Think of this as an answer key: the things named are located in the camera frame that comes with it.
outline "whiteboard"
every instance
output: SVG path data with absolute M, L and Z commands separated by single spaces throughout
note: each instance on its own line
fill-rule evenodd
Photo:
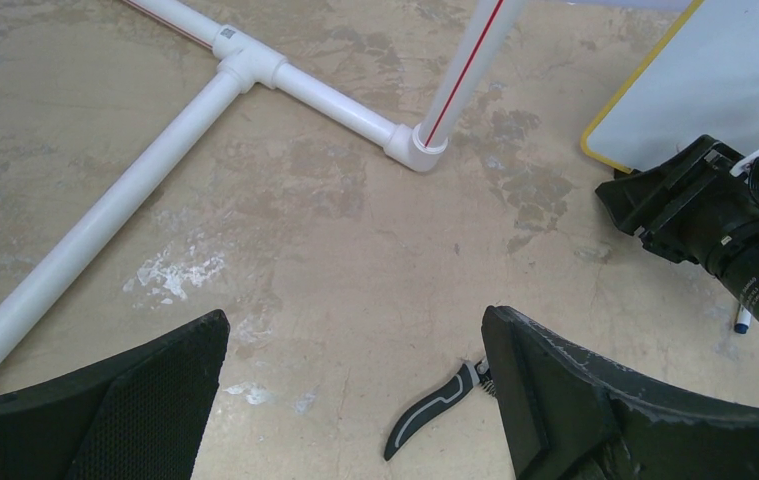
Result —
M 696 0 L 582 136 L 583 151 L 647 170 L 702 134 L 759 148 L 759 0 Z

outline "marker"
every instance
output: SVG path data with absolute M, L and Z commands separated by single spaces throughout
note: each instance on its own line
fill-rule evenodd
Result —
M 753 315 L 744 308 L 744 305 L 738 307 L 738 317 L 735 318 L 735 326 L 732 329 L 735 333 L 744 335 L 750 328 L 750 320 L 753 319 Z

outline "red line on pipe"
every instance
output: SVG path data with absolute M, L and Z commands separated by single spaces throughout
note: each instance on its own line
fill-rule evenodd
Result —
M 186 32 L 185 30 L 182 30 L 181 28 L 179 28 L 179 26 L 178 26 L 178 25 L 174 25 L 174 24 L 172 24 L 172 23 L 168 22 L 167 20 L 165 20 L 165 19 L 163 19 L 163 18 L 159 17 L 158 15 L 156 15 L 156 14 L 154 14 L 154 13 L 150 12 L 149 10 L 147 10 L 147 9 L 145 9 L 145 8 L 143 8 L 143 7 L 141 7 L 141 6 L 140 6 L 140 5 L 138 5 L 137 3 L 135 3 L 135 2 L 132 2 L 132 1 L 130 1 L 130 0 L 123 0 L 123 2 L 124 2 L 124 3 L 127 3 L 129 6 L 131 6 L 131 7 L 132 7 L 132 8 L 134 8 L 135 10 L 137 10 L 137 11 L 139 11 L 139 12 L 143 13 L 144 15 L 146 15 L 146 16 L 148 16 L 148 17 L 150 17 L 150 18 L 153 18 L 153 19 L 155 19 L 155 20 L 156 20 L 156 21 L 158 21 L 158 22 L 161 22 L 161 23 L 163 23 L 164 25 L 167 25 L 168 27 L 170 27 L 170 28 L 172 28 L 173 30 L 175 30 L 175 31 L 177 31 L 177 32 L 179 32 L 179 33 L 181 33 L 182 35 L 184 35 L 184 36 L 188 37 L 189 39 L 191 39 L 191 40 L 193 40 L 194 42 L 196 42 L 196 43 L 198 43 L 198 44 L 202 45 L 203 47 L 205 47 L 205 48 L 208 48 L 208 49 L 210 49 L 210 48 L 211 48 L 211 45 L 210 45 L 210 44 L 208 44 L 208 43 L 205 43 L 204 41 L 200 40 L 200 39 L 199 39 L 199 38 L 197 38 L 197 37 L 194 37 L 193 35 L 191 35 L 191 33 L 190 33 L 190 32 Z
M 479 51 L 479 46 L 482 45 L 482 40 L 485 39 L 485 35 L 488 34 L 488 30 L 491 28 L 491 24 L 494 23 L 494 17 L 497 16 L 497 12 L 500 10 L 500 7 L 503 5 L 503 0 L 499 0 L 497 2 L 497 5 L 494 6 L 494 11 L 491 12 L 491 18 L 488 19 L 488 23 L 485 24 L 485 28 L 482 30 L 482 33 L 479 34 L 479 40 L 476 41 L 476 46 L 473 47 L 473 51 L 470 52 L 470 57 L 467 59 L 467 63 L 464 65 L 464 68 L 461 71 L 461 75 L 459 75 L 458 80 L 456 80 L 456 84 L 453 87 L 453 91 L 450 92 L 449 98 L 447 98 L 447 102 L 444 104 L 444 108 L 441 109 L 441 114 L 438 115 L 438 120 L 435 121 L 435 126 L 432 127 L 432 131 L 429 132 L 429 137 L 426 138 L 426 147 L 429 146 L 429 142 L 432 141 L 432 136 L 435 135 L 435 130 L 438 130 L 438 125 L 441 124 L 441 119 L 444 118 L 444 114 L 447 113 L 447 108 L 450 107 L 450 103 L 453 101 L 453 97 L 456 94 L 456 91 L 458 90 L 459 85 L 461 85 L 462 80 L 464 80 L 465 74 L 467 74 L 467 69 L 470 68 L 470 64 L 473 63 L 473 58 L 476 56 L 476 52 Z

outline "white pvc pipe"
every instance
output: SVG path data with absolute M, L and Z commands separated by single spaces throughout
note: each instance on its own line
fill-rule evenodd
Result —
M 397 125 L 311 75 L 286 64 L 274 76 L 276 88 L 384 147 Z
M 241 92 L 217 73 L 0 304 L 0 363 Z
M 176 0 L 123 0 L 132 7 L 211 48 L 220 24 Z
M 526 0 L 480 0 L 476 5 L 432 106 L 420 122 L 418 140 L 425 147 L 447 141 L 525 4 Z

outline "camera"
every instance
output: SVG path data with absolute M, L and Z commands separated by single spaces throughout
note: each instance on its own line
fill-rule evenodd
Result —
M 618 230 L 674 263 L 700 264 L 759 321 L 759 157 L 703 135 L 665 163 L 599 185 Z

